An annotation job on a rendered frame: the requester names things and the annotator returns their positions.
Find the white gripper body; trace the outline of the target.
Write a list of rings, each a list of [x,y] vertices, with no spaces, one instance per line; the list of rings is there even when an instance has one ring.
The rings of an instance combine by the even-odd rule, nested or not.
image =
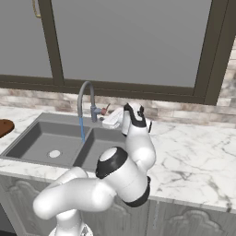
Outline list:
[[[103,121],[102,126],[106,129],[115,129],[117,128],[123,121],[123,108],[117,108],[114,112],[109,114]]]

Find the grey curved sink faucet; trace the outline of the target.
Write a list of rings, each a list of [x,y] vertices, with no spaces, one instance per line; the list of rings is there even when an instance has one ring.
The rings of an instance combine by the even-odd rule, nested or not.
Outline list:
[[[83,109],[82,109],[82,99],[83,99],[83,95],[84,95],[84,90],[86,87],[89,87],[89,91],[90,91],[90,114],[91,114],[91,120],[93,123],[95,123],[97,121],[97,115],[101,114],[101,109],[97,108],[95,105],[95,93],[94,93],[94,88],[93,85],[90,81],[85,81],[81,88],[80,91],[78,93],[78,97],[77,97],[77,115],[79,118],[83,117]]]

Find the round white sink drain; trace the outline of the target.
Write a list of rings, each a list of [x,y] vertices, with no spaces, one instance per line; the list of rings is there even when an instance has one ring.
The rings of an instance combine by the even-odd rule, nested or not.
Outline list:
[[[61,151],[60,150],[52,150],[48,153],[48,156],[51,158],[51,159],[56,159],[58,157],[61,156]]]

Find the grey double basin sink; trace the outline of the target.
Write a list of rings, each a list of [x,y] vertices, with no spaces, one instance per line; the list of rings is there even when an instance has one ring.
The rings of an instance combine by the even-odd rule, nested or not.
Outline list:
[[[1,154],[4,159],[53,165],[81,167],[94,172],[100,155],[109,148],[125,148],[120,128],[105,129],[100,120],[93,123],[83,118],[85,143],[82,143],[79,118],[72,115],[42,113]],[[60,150],[61,156],[51,159],[48,153]]]

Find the brown wooden cutting board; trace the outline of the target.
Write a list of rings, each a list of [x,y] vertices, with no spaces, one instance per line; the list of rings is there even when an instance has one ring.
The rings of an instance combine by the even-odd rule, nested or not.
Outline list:
[[[12,121],[0,119],[0,138],[9,134],[14,128],[15,125]]]

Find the blue water stream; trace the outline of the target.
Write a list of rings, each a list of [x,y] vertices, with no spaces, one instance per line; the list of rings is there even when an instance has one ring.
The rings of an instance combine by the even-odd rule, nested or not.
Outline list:
[[[84,125],[83,125],[83,117],[79,116],[79,126],[80,126],[80,133],[81,133],[81,139],[82,143],[85,143],[85,132],[84,132]]]

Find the dark framed window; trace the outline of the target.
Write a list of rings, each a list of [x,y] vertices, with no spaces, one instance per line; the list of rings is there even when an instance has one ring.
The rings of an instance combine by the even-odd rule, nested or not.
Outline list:
[[[218,101],[236,0],[0,0],[0,88]]]

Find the grey carved cupboard door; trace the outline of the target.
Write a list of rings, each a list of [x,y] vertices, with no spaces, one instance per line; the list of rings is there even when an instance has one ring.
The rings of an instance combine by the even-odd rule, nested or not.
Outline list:
[[[146,236],[149,201],[129,207],[119,197],[103,212],[83,212],[84,222],[94,236]]]
[[[48,236],[56,219],[43,220],[33,211],[33,200],[49,184],[0,175],[0,201],[17,236]]]
[[[147,236],[236,236],[236,214],[152,201]]]

